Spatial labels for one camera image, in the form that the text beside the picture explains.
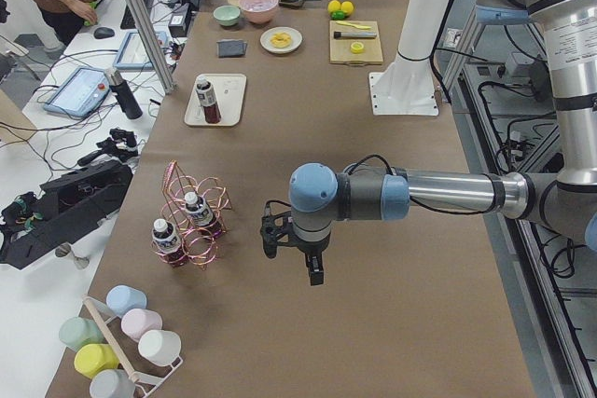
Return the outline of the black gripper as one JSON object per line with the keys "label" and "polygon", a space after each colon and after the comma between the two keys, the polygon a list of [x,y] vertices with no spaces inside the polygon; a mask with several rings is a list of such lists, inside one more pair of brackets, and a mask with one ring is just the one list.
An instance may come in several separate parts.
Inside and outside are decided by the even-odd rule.
{"label": "black gripper", "polygon": [[298,248],[306,257],[310,285],[322,285],[325,279],[323,251],[330,241],[331,224],[317,230],[307,230],[294,224],[293,230],[298,238]]}

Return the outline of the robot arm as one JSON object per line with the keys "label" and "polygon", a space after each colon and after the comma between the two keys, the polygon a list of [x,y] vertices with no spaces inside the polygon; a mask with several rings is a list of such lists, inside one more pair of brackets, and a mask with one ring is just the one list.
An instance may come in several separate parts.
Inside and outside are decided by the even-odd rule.
{"label": "robot arm", "polygon": [[421,172],[365,161],[334,172],[297,168],[282,226],[261,228],[264,252],[305,256],[310,282],[324,280],[323,252],[336,221],[398,220],[411,205],[448,214],[501,213],[596,245],[596,0],[477,0],[484,24],[537,23],[543,31],[563,166],[553,175]]}

